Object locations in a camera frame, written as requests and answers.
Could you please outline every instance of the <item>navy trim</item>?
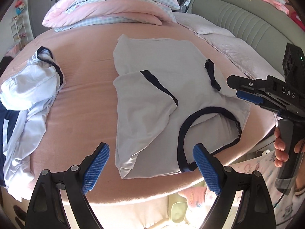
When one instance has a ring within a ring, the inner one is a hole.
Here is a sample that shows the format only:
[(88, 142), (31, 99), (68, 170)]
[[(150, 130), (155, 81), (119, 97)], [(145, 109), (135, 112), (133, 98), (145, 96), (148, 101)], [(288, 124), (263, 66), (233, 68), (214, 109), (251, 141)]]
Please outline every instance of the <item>navy trim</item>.
[(179, 169), (181, 170), (181, 172), (194, 171), (195, 169), (197, 169), (197, 164), (195, 161), (193, 161), (192, 163), (189, 164), (186, 160), (186, 156), (184, 153), (184, 139), (185, 139), (186, 133), (188, 132), (188, 130), (192, 126), (192, 124), (195, 122), (195, 120), (197, 120), (202, 115), (207, 115), (207, 114), (221, 114), (221, 115), (225, 116), (226, 118), (230, 119), (231, 121), (235, 121), (237, 130), (239, 132), (239, 136), (237, 139), (235, 139), (232, 143), (225, 145), (225, 146), (221, 147), (220, 149), (214, 151), (213, 153), (211, 153), (211, 155), (215, 155), (218, 152), (221, 152), (224, 149), (227, 149), (227, 148), (237, 144), (240, 140), (242, 129), (240, 127), (239, 121), (235, 118), (235, 116), (231, 112), (229, 112), (228, 110), (226, 110), (222, 107), (206, 107), (201, 110), (198, 110), (197, 112), (190, 115), (184, 121), (184, 123), (182, 124), (182, 126), (180, 127), (180, 130), (179, 130), (178, 146), (177, 146), (177, 162), (178, 162), (178, 166), (179, 166)]
[(2, 102), (0, 101), (0, 185), (6, 186), (4, 182), (4, 173), (3, 173), (3, 166), (5, 163), (5, 155), (3, 154), (3, 124), (4, 119), (8, 120), (8, 127), (7, 127), (7, 142), (10, 140), (13, 130), (16, 126), (16, 122), (19, 116), (19, 111), (14, 110), (7, 110)]
[(215, 79), (215, 75), (214, 75), (215, 65), (212, 62), (212, 60), (211, 59), (207, 59), (204, 67), (208, 71), (208, 75), (209, 75), (210, 80), (211, 80), (211, 86), (214, 89), (220, 91), (221, 87), (220, 87), (220, 85), (218, 84), (218, 82)]
[(48, 63), (48, 64), (54, 66), (56, 72), (57, 72), (58, 75), (59, 75), (59, 78), (60, 78), (60, 85), (59, 85), (59, 87), (61, 87), (62, 84), (63, 84), (63, 73), (61, 72), (60, 67), (59, 67), (57, 64), (55, 64), (54, 62), (49, 61), (49, 60), (47, 60), (47, 59), (43, 59), (43, 58), (41, 58), (41, 57), (39, 56), (39, 54), (40, 54), (43, 50), (47, 50), (47, 51), (49, 52), (51, 58), (53, 59), (53, 54), (52, 54), (52, 52), (51, 52), (48, 48), (46, 48), (46, 47), (44, 47), (44, 46), (39, 47), (39, 49), (37, 50), (37, 54), (36, 54), (36, 55), (37, 55), (37, 58), (38, 58), (39, 60), (43, 61), (43, 62), (46, 62), (46, 63)]
[(159, 80), (149, 70), (142, 70), (140, 72), (152, 85), (154, 85), (156, 88), (163, 91), (164, 93), (168, 94), (178, 106), (179, 101), (166, 88), (161, 85)]

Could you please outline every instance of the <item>screw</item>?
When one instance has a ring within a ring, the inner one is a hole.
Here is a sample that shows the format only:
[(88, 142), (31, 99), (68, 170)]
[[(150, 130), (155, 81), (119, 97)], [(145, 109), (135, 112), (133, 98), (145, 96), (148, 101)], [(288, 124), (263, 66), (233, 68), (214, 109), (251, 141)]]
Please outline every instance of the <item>screw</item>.
[(257, 176), (257, 177), (260, 177), (260, 176), (262, 175), (262, 174), (261, 174), (259, 171), (257, 171), (257, 170), (253, 171), (253, 173), (254, 173), (254, 175)]
[(77, 171), (78, 170), (78, 165), (73, 165), (70, 170), (72, 171)]
[(226, 171), (226, 172), (232, 172), (232, 167), (230, 167), (230, 166), (225, 166), (225, 171)]
[(41, 174), (43, 175), (43, 176), (45, 176), (46, 174), (48, 174), (49, 173), (49, 171), (47, 170), (47, 169), (44, 169), (43, 171), (41, 171)]

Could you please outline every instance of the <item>handheld device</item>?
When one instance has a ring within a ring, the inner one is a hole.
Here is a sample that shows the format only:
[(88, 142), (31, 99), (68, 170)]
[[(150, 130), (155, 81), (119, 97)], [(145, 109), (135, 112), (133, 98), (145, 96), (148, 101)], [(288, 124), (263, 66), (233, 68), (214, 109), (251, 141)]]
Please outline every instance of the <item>handheld device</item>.
[(279, 129), (289, 160), (279, 169), (275, 186), (288, 195), (303, 158), (303, 153), (295, 153), (294, 147), (305, 137), (305, 57), (300, 47), (287, 43), (283, 70), (286, 82), (272, 76), (251, 80), (231, 75), (227, 83), (237, 90), (239, 98), (276, 112), (282, 118)]

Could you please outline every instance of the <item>pink blanket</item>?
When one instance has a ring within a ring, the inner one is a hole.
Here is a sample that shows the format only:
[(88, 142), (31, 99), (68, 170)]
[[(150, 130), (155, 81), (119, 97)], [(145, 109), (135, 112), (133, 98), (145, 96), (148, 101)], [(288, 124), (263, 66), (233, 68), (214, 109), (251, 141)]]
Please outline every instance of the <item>pink blanket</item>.
[(175, 23), (172, 9), (179, 8), (177, 0), (60, 0), (48, 11), (42, 24), (45, 27), (62, 28), (88, 19), (95, 23), (86, 21), (86, 25), (106, 24), (105, 21), (109, 23), (107, 17), (111, 17), (113, 20), (110, 23), (142, 22), (161, 25), (161, 20)]

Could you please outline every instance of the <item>cable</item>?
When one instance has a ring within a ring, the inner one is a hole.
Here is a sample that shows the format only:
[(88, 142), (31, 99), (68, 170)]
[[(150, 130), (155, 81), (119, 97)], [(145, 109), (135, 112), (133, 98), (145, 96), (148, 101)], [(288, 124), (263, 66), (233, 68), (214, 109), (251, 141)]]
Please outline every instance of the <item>cable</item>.
[(281, 199), (284, 197), (285, 194), (282, 194), (281, 198), (276, 202), (276, 204), (273, 206), (273, 209), (280, 203)]
[[(300, 148), (300, 152), (298, 153), (298, 156), (297, 156), (297, 158), (296, 158), (296, 162), (295, 162), (295, 164), (294, 164), (292, 173), (295, 172), (295, 169), (296, 169), (296, 166), (297, 166), (297, 164), (298, 164), (299, 158), (300, 158), (300, 156), (301, 156), (301, 154), (302, 154), (302, 150), (303, 150), (304, 144), (305, 144), (305, 139), (303, 139), (303, 142), (302, 142), (302, 145), (301, 145), (301, 148)], [(281, 196), (281, 197), (279, 198), (279, 200), (277, 201), (277, 203), (273, 206), (273, 209), (275, 209), (275, 207), (280, 203), (280, 201), (281, 201), (281, 199), (284, 197), (284, 195), (285, 195), (285, 194), (283, 193), (282, 196)]]

